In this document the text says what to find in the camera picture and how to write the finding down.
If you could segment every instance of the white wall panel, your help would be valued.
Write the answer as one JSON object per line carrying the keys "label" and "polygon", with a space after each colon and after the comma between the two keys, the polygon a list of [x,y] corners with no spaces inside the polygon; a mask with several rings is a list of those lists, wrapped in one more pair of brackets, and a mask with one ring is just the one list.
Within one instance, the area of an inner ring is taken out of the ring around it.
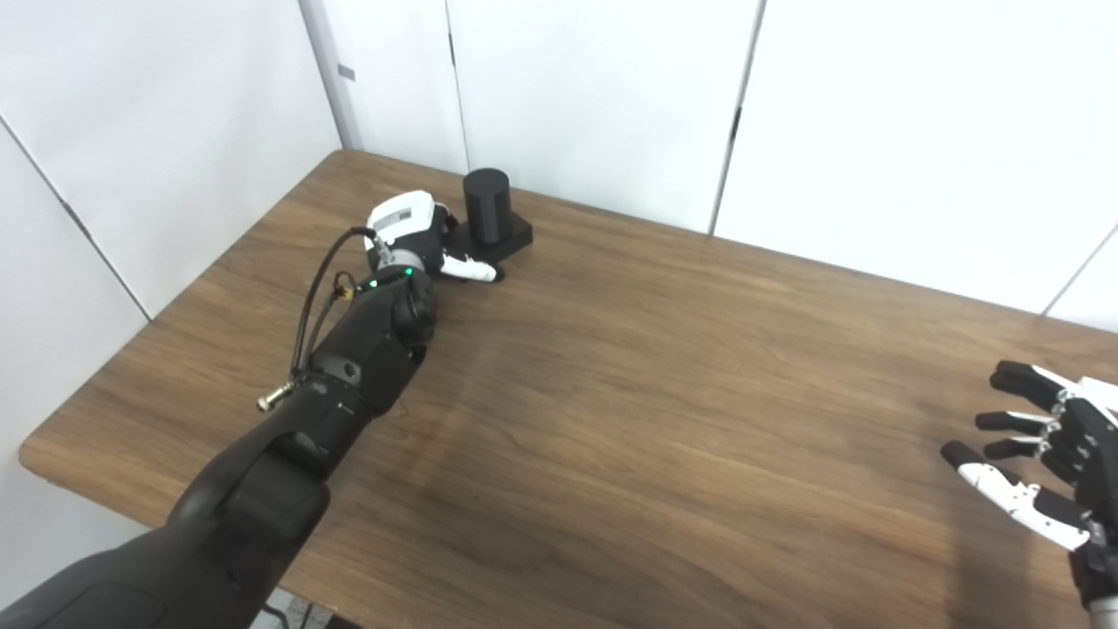
{"label": "white wall panel", "polygon": [[[465,173],[443,0],[303,0],[349,147]],[[342,64],[353,70],[347,78]]]}
{"label": "white wall panel", "polygon": [[23,470],[19,446],[145,321],[0,126],[0,609],[140,525]]}
{"label": "white wall panel", "polygon": [[1118,237],[1111,234],[1049,314],[1057,320],[1118,333]]}
{"label": "white wall panel", "polygon": [[340,145],[293,1],[0,0],[0,114],[149,312]]}
{"label": "white wall panel", "polygon": [[1118,4],[780,0],[716,234],[1040,312],[1115,223]]}
{"label": "white wall panel", "polygon": [[470,163],[705,230],[756,2],[451,0]]}

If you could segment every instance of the black cylindrical object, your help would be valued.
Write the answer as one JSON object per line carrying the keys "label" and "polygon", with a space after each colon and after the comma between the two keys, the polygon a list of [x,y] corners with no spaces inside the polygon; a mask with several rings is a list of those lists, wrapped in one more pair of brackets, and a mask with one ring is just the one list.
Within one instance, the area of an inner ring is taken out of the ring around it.
{"label": "black cylindrical object", "polygon": [[484,245],[512,236],[512,199],[509,175],[495,168],[481,168],[462,180],[470,235]]}

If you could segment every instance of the wood grain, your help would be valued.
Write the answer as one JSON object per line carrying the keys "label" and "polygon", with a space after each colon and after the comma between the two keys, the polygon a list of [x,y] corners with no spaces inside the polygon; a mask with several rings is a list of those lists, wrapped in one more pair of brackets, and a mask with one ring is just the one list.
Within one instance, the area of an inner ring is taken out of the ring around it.
{"label": "wood grain", "polygon": [[[158,525],[259,421],[338,232],[461,179],[325,160],[26,442]],[[370,628],[1086,626],[1064,557],[940,461],[998,359],[1118,378],[1118,337],[518,191],[537,241],[445,283],[427,363],[284,587]],[[357,247],[340,267],[362,268]],[[1050,477],[1029,468],[1029,476]]]}

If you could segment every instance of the cable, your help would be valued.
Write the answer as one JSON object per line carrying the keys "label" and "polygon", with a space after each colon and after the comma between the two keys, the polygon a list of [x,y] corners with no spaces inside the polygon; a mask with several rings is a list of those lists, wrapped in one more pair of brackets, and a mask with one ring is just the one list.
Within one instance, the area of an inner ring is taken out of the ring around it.
{"label": "cable", "polygon": [[[266,613],[268,616],[274,616],[274,617],[278,618],[280,619],[280,625],[283,626],[283,629],[291,629],[291,625],[287,625],[287,614],[286,613],[277,610],[276,608],[269,606],[268,603],[264,603],[264,607],[260,608],[260,611],[263,611],[264,613]],[[306,625],[306,619],[305,618],[303,620],[303,625],[304,626]]]}
{"label": "cable", "polygon": [[326,302],[322,304],[322,309],[319,309],[319,316],[314,320],[314,326],[311,327],[311,336],[306,341],[306,352],[303,353],[303,359],[299,366],[300,373],[306,373],[306,370],[311,366],[311,356],[314,353],[314,344],[319,341],[319,332],[322,330],[322,323],[326,321],[326,314],[330,313],[330,307],[333,306],[334,302],[338,301],[338,292],[330,293],[326,297]]}
{"label": "cable", "polygon": [[311,611],[313,609],[314,606],[311,604],[311,601],[307,601],[306,609],[303,610],[303,621],[299,623],[299,629],[306,629],[306,621],[311,619]]}
{"label": "cable", "polygon": [[338,249],[342,248],[345,240],[352,238],[353,236],[366,236],[376,240],[377,230],[370,227],[350,227],[344,234],[334,240],[330,250],[326,251],[325,257],[322,258],[322,264],[319,265],[319,270],[314,274],[311,287],[306,290],[306,298],[303,301],[303,311],[299,316],[299,327],[295,328],[295,347],[292,350],[291,356],[292,379],[299,378],[300,375],[300,366],[303,359],[303,337],[306,335],[306,323],[311,318],[311,305],[314,303],[315,293],[319,292],[319,284],[322,283],[322,277],[325,276],[326,269],[330,268],[330,263],[333,261],[334,255],[338,254]]}

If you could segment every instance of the robotic hand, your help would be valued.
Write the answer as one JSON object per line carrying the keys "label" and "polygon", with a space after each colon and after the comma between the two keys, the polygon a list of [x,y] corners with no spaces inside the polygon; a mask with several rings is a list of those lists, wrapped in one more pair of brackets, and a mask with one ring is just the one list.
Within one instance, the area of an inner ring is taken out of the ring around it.
{"label": "robotic hand", "polygon": [[[257,402],[268,416],[198,474],[163,526],[58,572],[0,609],[0,628],[248,627],[325,513],[328,480],[424,363],[438,314],[428,274],[504,276],[447,250],[451,226],[445,206],[414,191],[347,230],[311,282],[286,384]],[[354,236],[364,236],[372,275],[345,288],[349,273],[338,273],[304,343],[318,287]],[[337,299],[349,308],[318,344]]]}
{"label": "robotic hand", "polygon": [[[1048,416],[980,413],[975,426],[1014,431],[978,455],[961,442],[940,454],[966,482],[1013,520],[1070,552],[1072,576],[1093,627],[1118,628],[1118,387],[1003,361],[991,387],[1022,397]],[[1026,484],[988,459],[1032,457],[1073,488],[1074,499]]]}
{"label": "robotic hand", "polygon": [[376,268],[410,265],[429,274],[443,273],[464,279],[499,282],[504,271],[491,264],[446,246],[446,234],[458,223],[430,192],[415,190],[395,196],[373,208],[368,227],[382,241],[366,237],[369,264]]}

